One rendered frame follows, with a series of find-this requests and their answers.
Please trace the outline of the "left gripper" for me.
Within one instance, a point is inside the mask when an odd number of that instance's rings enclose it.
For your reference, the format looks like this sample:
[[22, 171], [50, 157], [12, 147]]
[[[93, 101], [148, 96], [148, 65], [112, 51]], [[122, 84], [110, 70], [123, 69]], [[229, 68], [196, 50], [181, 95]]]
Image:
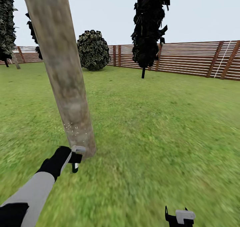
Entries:
[[74, 153], [74, 158], [69, 163], [80, 163], [82, 155]]

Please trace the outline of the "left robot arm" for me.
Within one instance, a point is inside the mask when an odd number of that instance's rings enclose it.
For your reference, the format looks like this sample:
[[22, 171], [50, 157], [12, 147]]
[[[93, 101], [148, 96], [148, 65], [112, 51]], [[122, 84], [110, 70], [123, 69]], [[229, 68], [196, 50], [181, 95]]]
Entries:
[[84, 146], [60, 147], [18, 191], [0, 206], [0, 227], [35, 227], [52, 187], [66, 164], [80, 163]]

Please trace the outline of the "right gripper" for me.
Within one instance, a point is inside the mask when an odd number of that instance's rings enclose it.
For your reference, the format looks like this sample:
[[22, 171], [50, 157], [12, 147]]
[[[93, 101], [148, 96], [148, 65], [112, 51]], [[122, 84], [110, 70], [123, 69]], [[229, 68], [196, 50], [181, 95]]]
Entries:
[[167, 211], [165, 211], [165, 213], [166, 220], [169, 221], [170, 227], [192, 227], [192, 224], [194, 224], [194, 221], [190, 219], [184, 219], [185, 224], [178, 224], [176, 216], [169, 215]]

